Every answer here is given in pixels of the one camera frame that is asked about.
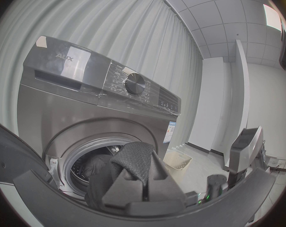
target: white curtain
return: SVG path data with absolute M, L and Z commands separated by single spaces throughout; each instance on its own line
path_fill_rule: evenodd
M 181 116 L 171 145 L 187 142 L 202 56 L 163 0 L 14 0 L 0 21 L 0 122 L 16 134 L 22 64 L 40 35 L 106 55 L 178 95 Z

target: aux logo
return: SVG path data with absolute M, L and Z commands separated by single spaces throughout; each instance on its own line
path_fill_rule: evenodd
M 74 57 L 65 56 L 65 55 L 62 55 L 62 54 L 57 54 L 56 57 L 59 57 L 61 59 L 68 60 L 68 61 L 72 61 L 72 59 L 74 58 Z

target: laundry basket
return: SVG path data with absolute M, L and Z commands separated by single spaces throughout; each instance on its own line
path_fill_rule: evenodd
M 170 150 L 163 161 L 172 178 L 180 184 L 192 158 L 178 150 Z

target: front-loading washing machine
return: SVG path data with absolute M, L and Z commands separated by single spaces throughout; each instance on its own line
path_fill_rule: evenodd
M 57 187 L 84 201 L 83 164 L 129 142 L 164 158 L 181 99 L 130 68 L 70 42 L 40 36 L 23 64 L 18 132 Z

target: ceiling light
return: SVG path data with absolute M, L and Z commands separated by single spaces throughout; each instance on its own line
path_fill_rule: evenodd
M 263 5 L 265 9 L 265 14 L 266 14 L 267 25 L 270 27 L 276 28 L 279 31 L 282 31 L 281 20 L 280 20 L 280 16 L 277 13 L 277 11 L 275 11 L 274 9 L 272 9 L 271 7 L 265 4 Z

